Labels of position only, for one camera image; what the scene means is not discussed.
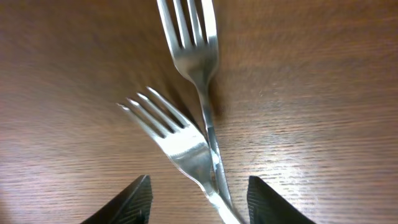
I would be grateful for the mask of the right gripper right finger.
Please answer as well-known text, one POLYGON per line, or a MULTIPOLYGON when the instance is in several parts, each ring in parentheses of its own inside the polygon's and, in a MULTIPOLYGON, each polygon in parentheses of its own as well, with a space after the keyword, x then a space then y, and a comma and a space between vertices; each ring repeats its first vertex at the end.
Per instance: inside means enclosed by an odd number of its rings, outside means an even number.
POLYGON ((315 224, 260 177, 249 177, 247 202, 250 224, 315 224))

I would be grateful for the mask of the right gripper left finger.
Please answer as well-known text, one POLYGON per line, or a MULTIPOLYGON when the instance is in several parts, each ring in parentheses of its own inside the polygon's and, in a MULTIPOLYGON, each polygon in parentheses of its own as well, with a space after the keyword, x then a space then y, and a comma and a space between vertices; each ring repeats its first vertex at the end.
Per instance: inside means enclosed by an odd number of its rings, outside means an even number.
POLYGON ((81 224, 148 224, 153 201, 149 175, 140 175, 81 224))

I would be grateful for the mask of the steel fork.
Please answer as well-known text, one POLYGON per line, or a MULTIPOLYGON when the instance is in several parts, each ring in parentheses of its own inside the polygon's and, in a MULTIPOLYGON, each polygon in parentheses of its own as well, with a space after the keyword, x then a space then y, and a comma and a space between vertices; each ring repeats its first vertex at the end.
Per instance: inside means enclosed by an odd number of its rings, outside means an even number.
POLYGON ((233 208, 211 115, 209 85, 219 64, 218 36, 213 1, 201 0, 205 34, 201 31, 201 22, 195 1, 187 1, 193 39, 190 38, 188 32, 181 2, 174 0, 173 4, 179 34, 175 32, 167 1, 157 0, 165 38, 174 65, 184 78, 195 85, 200 99, 206 136, 211 149, 212 166, 215 172, 215 192, 207 191, 206 193, 224 223, 243 223, 233 208))
POLYGON ((128 98, 128 102, 137 108, 152 123, 148 126, 133 110, 123 104, 118 106, 156 142, 174 166, 189 179, 198 184, 206 198, 218 212, 224 223, 240 224, 242 219, 227 205, 213 185, 211 169, 213 168, 212 151, 201 131, 174 105, 151 87, 147 88, 179 121, 170 119, 158 106, 143 94, 138 96, 147 103, 168 128, 155 119, 138 102, 128 98))

